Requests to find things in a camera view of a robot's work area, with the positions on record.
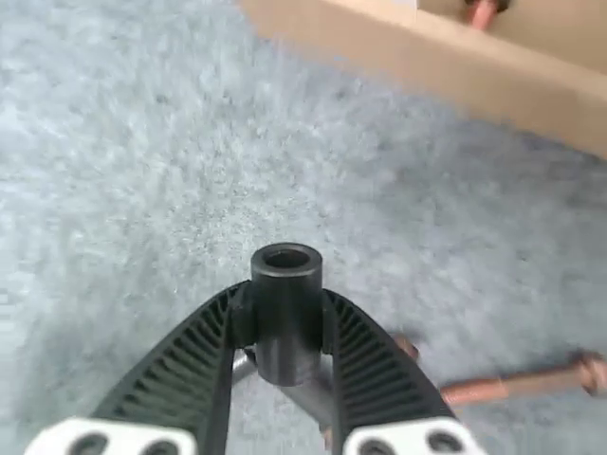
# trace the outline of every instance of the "white metal plate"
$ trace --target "white metal plate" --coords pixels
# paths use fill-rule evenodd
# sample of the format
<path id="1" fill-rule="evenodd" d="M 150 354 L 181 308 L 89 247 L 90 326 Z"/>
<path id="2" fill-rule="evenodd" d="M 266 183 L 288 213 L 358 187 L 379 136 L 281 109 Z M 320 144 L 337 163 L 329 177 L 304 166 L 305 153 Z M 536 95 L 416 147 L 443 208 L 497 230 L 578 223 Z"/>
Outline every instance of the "white metal plate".
<path id="1" fill-rule="evenodd" d="M 380 447 L 369 452 L 364 449 L 369 444 Z M 343 455 L 441 454 L 487 455 L 466 427 L 446 417 L 357 428 L 343 446 Z"/>
<path id="2" fill-rule="evenodd" d="M 92 434 L 106 439 L 103 455 L 143 455 L 160 442 L 175 445 L 177 455 L 197 455 L 195 439 L 181 429 L 77 417 L 44 429 L 26 448 L 25 455 L 71 455 L 73 447 Z"/>

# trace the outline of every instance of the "gray carpet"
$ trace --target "gray carpet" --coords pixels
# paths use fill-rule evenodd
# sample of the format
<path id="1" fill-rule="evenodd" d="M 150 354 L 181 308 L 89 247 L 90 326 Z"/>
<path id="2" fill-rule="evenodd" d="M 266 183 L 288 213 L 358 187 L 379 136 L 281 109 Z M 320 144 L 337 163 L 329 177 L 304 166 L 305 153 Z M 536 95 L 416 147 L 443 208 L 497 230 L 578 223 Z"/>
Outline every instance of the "gray carpet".
<path id="1" fill-rule="evenodd" d="M 92 410 L 266 243 L 413 335 L 436 384 L 607 353 L 607 163 L 301 60 L 221 0 L 0 0 L 0 452 Z M 600 454 L 582 391 L 462 409 L 492 455 Z M 322 453 L 252 377 L 229 455 Z"/>

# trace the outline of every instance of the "copper pipe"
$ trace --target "copper pipe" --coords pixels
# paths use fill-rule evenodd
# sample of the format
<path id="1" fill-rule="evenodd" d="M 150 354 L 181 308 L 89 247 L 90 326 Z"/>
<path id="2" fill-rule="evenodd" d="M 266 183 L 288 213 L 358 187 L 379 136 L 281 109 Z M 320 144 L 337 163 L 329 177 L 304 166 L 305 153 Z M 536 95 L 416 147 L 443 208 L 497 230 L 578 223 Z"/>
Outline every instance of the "copper pipe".
<path id="1" fill-rule="evenodd" d="M 503 400 L 512 395 L 546 393 L 582 387 L 591 395 L 607 390 L 607 362 L 596 353 L 584 353 L 571 365 L 538 373 L 474 379 L 443 387 L 440 392 L 451 406 Z"/>
<path id="2" fill-rule="evenodd" d="M 497 0 L 477 0 L 469 7 L 469 25 L 479 30 L 487 30 L 498 9 Z"/>

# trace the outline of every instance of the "black cylindrical bushing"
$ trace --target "black cylindrical bushing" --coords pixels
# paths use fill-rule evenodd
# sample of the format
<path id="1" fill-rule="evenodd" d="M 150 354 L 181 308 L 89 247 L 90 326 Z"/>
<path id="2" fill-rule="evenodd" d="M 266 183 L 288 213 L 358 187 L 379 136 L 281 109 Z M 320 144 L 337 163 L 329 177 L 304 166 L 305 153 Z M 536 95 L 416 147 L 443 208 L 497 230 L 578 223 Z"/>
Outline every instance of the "black cylindrical bushing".
<path id="1" fill-rule="evenodd" d="M 257 370 L 293 387 L 314 377 L 322 347 L 322 256 L 309 246 L 274 244 L 251 258 Z"/>

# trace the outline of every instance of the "black rubber grip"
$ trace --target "black rubber grip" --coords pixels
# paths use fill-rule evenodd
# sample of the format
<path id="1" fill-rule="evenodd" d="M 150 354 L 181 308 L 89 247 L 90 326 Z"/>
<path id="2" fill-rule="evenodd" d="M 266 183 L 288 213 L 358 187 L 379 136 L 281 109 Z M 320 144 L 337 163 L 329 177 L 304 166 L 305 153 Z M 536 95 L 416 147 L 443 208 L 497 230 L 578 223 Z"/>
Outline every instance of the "black rubber grip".
<path id="1" fill-rule="evenodd" d="M 356 428 L 453 417 L 394 340 L 348 299 L 325 290 L 324 350 L 333 356 L 333 453 Z"/>
<path id="2" fill-rule="evenodd" d="M 203 304 L 106 396 L 93 417 L 181 428 L 204 455 L 223 455 L 234 350 L 230 304 L 245 283 Z"/>

